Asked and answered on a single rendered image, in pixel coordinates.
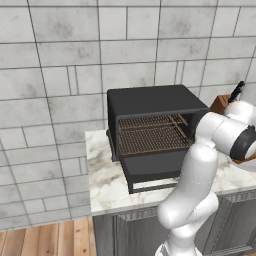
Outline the black toaster oven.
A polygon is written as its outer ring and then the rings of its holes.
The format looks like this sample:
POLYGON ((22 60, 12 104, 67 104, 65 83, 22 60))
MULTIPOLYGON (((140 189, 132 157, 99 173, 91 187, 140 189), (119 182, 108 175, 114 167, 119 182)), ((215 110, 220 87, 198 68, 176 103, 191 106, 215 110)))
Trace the black toaster oven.
POLYGON ((209 108, 184 85, 109 89, 107 91, 108 131, 114 159, 119 160, 120 120, 194 114, 209 108))

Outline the black toaster oven door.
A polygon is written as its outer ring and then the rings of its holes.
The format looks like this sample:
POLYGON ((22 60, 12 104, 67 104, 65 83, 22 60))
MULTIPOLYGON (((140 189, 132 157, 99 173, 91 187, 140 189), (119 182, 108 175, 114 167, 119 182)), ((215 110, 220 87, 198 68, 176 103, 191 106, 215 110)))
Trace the black toaster oven door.
POLYGON ((134 184, 177 178, 187 149, 169 150, 146 154, 121 156, 120 163, 124 171, 130 194, 175 187, 176 182, 149 185, 135 188, 134 184))

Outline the grey base cabinet run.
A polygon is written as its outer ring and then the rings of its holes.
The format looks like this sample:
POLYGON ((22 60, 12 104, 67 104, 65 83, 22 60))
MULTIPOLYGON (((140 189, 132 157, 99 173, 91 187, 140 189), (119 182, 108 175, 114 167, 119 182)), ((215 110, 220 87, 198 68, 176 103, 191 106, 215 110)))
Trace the grey base cabinet run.
MULTIPOLYGON (((256 189, 220 195, 219 209, 197 232, 203 256, 256 253, 256 189)), ((93 218, 97 256, 154 256, 168 231, 154 207, 93 218)))

